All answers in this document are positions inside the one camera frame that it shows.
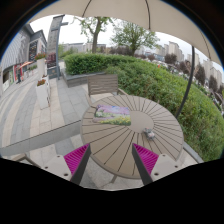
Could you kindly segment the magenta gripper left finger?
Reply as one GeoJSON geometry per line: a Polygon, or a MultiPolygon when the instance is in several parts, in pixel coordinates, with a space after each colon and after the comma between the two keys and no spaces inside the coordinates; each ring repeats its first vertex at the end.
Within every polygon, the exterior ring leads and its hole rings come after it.
{"type": "Polygon", "coordinates": [[[90,144],[85,144],[65,156],[54,156],[42,167],[42,169],[79,185],[90,154],[90,144]]]}

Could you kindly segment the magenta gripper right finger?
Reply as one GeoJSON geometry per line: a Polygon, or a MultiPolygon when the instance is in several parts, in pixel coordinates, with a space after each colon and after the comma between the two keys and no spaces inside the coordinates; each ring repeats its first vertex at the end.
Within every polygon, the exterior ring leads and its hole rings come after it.
{"type": "Polygon", "coordinates": [[[132,155],[144,185],[148,185],[181,169],[180,163],[166,154],[156,154],[132,144],[132,155]]]}

